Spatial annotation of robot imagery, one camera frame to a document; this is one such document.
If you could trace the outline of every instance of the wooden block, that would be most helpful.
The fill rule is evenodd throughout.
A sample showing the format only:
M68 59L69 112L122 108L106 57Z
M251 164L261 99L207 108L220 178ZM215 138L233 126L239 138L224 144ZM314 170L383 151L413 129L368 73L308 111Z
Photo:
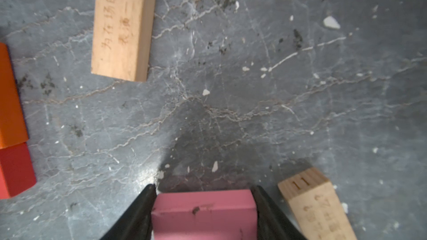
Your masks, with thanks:
M28 140L12 65L5 44L0 43L0 149Z
M309 168L278 184L308 240L356 240L332 183Z
M146 81L155 0L96 0L92 73Z

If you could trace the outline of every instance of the gray marble surface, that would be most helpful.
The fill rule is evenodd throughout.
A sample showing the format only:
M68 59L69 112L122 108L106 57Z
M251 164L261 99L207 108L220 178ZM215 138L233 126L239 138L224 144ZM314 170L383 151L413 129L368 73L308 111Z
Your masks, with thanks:
M0 0L38 180L0 201L0 238L98 239L148 183L283 206L312 164L359 240L424 239L426 2L157 0L131 83L90 74L94 0Z

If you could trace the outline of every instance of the natural wood block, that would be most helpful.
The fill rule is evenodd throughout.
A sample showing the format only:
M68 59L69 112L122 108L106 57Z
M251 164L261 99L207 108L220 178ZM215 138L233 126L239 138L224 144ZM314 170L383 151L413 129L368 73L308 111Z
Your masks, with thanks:
M335 189L316 168L278 184L308 240L356 240Z
M146 81L155 0L96 0L92 73Z

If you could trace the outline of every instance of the pink block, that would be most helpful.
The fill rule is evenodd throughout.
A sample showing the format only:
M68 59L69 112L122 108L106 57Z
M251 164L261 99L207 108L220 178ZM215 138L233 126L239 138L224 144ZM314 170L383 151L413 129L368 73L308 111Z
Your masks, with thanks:
M160 194L151 218L156 240L256 240L250 190Z

